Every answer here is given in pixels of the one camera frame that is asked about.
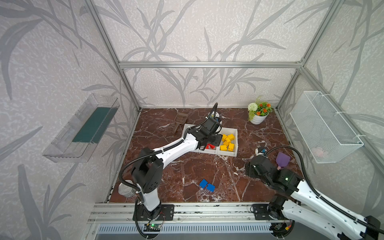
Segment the mesh basket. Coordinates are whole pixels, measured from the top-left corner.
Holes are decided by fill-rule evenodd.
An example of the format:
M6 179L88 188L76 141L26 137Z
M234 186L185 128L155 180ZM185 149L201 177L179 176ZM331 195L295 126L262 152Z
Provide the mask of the mesh basket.
M359 136L319 91L304 91L291 116L317 163L338 162L363 146Z

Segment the slotted brown scoop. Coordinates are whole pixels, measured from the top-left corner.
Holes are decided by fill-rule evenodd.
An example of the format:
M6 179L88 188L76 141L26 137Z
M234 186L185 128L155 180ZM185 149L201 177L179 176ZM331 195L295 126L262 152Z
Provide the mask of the slotted brown scoop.
M180 124L184 124L185 123L185 121L187 120L187 117L188 117L188 114L186 114L186 113L178 113L177 114L177 116L175 118L176 126L173 129L172 133L176 132L176 129L178 128L178 126Z

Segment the white flower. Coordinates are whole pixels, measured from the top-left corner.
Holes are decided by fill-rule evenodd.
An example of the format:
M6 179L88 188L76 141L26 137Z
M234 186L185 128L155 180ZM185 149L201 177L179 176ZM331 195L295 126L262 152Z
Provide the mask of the white flower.
M248 111L256 111L257 110L257 104L256 103L250 103L248 105Z

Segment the transparent wall basket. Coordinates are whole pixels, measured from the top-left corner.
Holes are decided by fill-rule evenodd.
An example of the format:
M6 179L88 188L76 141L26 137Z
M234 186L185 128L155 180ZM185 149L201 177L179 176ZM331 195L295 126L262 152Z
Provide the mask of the transparent wall basket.
M53 162L88 162L119 106L116 97L91 94L43 156Z
M363 146L360 137L320 91L304 91L291 117L317 163L338 162Z

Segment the brown marble table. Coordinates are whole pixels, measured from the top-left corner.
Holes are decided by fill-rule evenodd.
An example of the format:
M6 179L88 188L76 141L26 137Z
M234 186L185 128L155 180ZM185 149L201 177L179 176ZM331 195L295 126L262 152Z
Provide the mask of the brown marble table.
M144 147L153 149L178 139L183 125L179 126L175 134L172 133L177 112L189 114L186 123L196 124L202 122L209 111L207 108L143 109L123 165L135 159ZM253 125L247 121L248 111L245 108L223 108L218 109L218 112L223 116L223 127L238 130L237 157L194 152L184 154L163 171L158 189L162 202L269 202L274 196L275 191L260 180L244 175L244 165L254 156L257 147L271 149L288 145L276 114L270 113L264 122ZM302 176L290 150L276 150L268 156L269 159L276 165L279 151L291 156L287 168ZM130 170L125 172L124 179L131 179ZM199 183L202 179L215 185L215 191L201 189ZM110 202L134 202L135 196L126 198L118 193L119 184L117 181Z

